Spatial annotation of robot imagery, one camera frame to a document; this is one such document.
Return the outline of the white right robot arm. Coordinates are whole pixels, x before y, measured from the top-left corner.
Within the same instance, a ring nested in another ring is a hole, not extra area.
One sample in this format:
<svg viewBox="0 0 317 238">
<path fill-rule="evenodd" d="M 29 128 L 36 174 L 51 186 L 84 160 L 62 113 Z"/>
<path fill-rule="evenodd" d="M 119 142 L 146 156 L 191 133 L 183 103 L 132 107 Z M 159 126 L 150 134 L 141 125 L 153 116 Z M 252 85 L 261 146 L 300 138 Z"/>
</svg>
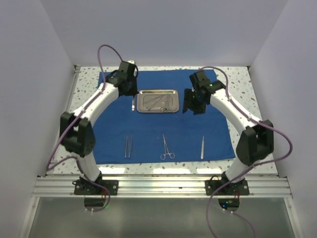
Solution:
<svg viewBox="0 0 317 238">
<path fill-rule="evenodd" d="M 239 103 L 236 103 L 238 109 L 234 103 L 234 98 L 219 80 L 184 90 L 183 113 L 191 110 L 195 115 L 203 114 L 206 106 L 212 105 L 231 122 L 240 135 L 232 165 L 222 173 L 221 179 L 210 179 L 208 183 L 217 194 L 233 194 L 245 179 L 243 172 L 274 150 L 273 131 L 268 129 L 273 126 L 272 122 L 253 118 Z"/>
</svg>

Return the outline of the stainless steel instrument tray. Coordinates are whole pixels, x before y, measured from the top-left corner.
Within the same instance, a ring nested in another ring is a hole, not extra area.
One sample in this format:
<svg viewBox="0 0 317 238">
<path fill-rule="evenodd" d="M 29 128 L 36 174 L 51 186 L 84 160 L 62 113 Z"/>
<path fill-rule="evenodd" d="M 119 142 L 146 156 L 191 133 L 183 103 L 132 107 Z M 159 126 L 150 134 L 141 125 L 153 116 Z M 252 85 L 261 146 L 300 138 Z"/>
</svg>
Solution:
<svg viewBox="0 0 317 238">
<path fill-rule="evenodd" d="M 140 113 L 176 113 L 179 97 L 174 89 L 145 89 L 137 94 L 137 111 Z"/>
</svg>

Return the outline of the steel tweezers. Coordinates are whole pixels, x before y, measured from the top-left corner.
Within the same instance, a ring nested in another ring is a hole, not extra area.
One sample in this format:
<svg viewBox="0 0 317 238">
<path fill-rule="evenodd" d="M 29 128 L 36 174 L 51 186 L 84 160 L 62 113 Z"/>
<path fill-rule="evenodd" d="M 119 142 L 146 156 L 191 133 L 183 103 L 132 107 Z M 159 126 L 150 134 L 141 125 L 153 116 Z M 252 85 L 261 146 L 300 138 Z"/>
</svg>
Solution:
<svg viewBox="0 0 317 238">
<path fill-rule="evenodd" d="M 128 135 L 126 135 L 124 137 L 125 139 L 125 147 L 124 147 L 124 154 L 125 154 L 125 158 L 127 158 L 127 149 L 128 149 Z"/>
<path fill-rule="evenodd" d="M 131 156 L 132 141 L 133 141 L 133 136 L 132 136 L 132 135 L 129 135 L 129 136 L 128 136 L 128 157 L 129 157 L 129 158 L 130 158 L 130 156 Z"/>
</svg>

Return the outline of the steel scalpel handle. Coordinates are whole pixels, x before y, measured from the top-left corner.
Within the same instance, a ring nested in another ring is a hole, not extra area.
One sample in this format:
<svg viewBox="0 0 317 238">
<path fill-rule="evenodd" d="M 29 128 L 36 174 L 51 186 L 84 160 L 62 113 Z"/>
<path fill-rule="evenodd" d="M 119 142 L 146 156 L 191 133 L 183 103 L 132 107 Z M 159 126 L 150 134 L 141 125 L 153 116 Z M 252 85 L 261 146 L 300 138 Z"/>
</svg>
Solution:
<svg viewBox="0 0 317 238">
<path fill-rule="evenodd" d="M 200 159 L 204 159 L 204 148 L 205 148 L 205 137 L 203 135 L 202 137 L 202 144 L 201 144 L 201 155 L 200 155 Z"/>
</svg>

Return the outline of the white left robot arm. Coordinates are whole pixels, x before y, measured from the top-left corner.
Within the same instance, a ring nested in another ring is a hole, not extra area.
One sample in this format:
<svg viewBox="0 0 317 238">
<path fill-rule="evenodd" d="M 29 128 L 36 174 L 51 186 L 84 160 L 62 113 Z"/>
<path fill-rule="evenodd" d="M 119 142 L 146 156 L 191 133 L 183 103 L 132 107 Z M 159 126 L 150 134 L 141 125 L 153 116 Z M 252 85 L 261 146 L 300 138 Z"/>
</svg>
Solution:
<svg viewBox="0 0 317 238">
<path fill-rule="evenodd" d="M 93 157 L 96 139 L 93 125 L 106 108 L 120 96 L 135 96 L 138 71 L 118 69 L 108 75 L 102 73 L 103 81 L 96 92 L 72 113 L 64 112 L 60 117 L 58 144 L 76 160 L 85 188 L 96 195 L 102 191 L 101 171 Z"/>
</svg>

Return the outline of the steel scalpel handle number four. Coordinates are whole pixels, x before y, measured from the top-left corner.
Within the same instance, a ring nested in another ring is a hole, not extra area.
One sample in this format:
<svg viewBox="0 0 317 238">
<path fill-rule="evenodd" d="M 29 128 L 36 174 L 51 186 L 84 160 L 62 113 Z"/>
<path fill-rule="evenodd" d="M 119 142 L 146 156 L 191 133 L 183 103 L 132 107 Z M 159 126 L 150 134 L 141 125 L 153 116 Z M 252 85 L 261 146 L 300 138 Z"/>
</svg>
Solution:
<svg viewBox="0 0 317 238">
<path fill-rule="evenodd" d="M 132 97 L 132 107 L 131 107 L 132 111 L 135 111 L 135 96 Z"/>
</svg>

